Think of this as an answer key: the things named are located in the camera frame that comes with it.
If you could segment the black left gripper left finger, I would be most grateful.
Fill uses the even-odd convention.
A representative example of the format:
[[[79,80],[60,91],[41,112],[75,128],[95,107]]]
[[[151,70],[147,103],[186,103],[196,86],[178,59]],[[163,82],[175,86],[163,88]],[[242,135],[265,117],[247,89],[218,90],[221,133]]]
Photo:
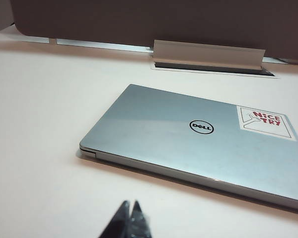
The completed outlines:
[[[130,231],[130,202],[122,202],[113,217],[112,238],[131,238]]]

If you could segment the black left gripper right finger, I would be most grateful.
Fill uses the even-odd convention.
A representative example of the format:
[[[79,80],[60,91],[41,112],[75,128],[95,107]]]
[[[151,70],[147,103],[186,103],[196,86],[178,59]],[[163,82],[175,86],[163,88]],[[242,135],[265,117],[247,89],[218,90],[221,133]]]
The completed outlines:
[[[130,216],[130,237],[131,238],[151,238],[151,231],[147,220],[141,210],[139,202],[136,200]]]

